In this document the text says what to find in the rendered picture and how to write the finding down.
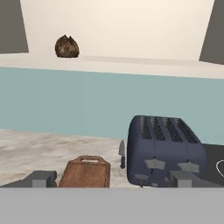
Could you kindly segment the black hob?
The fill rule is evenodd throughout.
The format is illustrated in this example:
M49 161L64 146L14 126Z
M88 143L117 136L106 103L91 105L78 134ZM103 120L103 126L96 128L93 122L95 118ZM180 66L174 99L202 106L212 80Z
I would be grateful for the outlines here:
M204 144L207 163L204 179L224 186L224 145Z

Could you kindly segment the black-handled kitchen knife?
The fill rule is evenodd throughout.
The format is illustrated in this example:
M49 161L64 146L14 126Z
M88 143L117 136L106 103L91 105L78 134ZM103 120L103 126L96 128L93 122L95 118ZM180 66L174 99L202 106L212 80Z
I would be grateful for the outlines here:
M121 169L124 169L125 168L125 143L123 140L120 142L118 154L121 156L120 167Z

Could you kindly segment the dark blue four-slot toaster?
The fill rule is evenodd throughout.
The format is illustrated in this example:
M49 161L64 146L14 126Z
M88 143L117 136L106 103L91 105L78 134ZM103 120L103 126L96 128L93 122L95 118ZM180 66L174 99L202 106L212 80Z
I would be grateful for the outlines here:
M182 119L132 118L127 142L127 179L132 185L167 187L170 171L191 172L201 178L206 168L206 149Z

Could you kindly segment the brown bread loaf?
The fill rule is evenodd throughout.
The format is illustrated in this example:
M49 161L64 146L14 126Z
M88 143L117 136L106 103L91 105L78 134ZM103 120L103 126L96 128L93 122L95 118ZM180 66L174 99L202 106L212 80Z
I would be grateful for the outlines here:
M55 53L60 58L77 58L80 54L78 44L71 36L63 35L55 44Z

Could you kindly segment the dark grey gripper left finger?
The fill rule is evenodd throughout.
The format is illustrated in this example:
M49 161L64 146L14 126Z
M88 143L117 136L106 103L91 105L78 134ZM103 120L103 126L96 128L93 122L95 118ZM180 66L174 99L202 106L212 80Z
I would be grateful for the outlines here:
M33 171L25 178L5 184L3 187L56 187L56 178L56 171Z

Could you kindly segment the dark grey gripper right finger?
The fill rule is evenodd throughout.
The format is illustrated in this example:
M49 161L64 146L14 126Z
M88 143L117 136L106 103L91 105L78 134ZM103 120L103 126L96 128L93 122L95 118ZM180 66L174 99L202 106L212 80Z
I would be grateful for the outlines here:
M204 180L187 171L170 171L169 186L177 188L221 188L221 185Z

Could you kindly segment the grey cabinet door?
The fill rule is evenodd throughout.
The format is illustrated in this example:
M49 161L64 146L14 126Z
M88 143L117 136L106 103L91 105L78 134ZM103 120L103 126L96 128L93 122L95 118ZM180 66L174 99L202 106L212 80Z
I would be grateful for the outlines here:
M0 0L0 54L28 52L20 0Z
M214 0L199 60L224 65L224 0Z

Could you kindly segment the brown wooden cutting board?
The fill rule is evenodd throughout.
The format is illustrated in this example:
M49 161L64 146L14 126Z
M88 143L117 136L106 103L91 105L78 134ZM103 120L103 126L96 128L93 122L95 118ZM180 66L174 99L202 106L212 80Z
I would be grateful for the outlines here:
M102 157L79 156L67 163L58 187L109 188L110 168Z

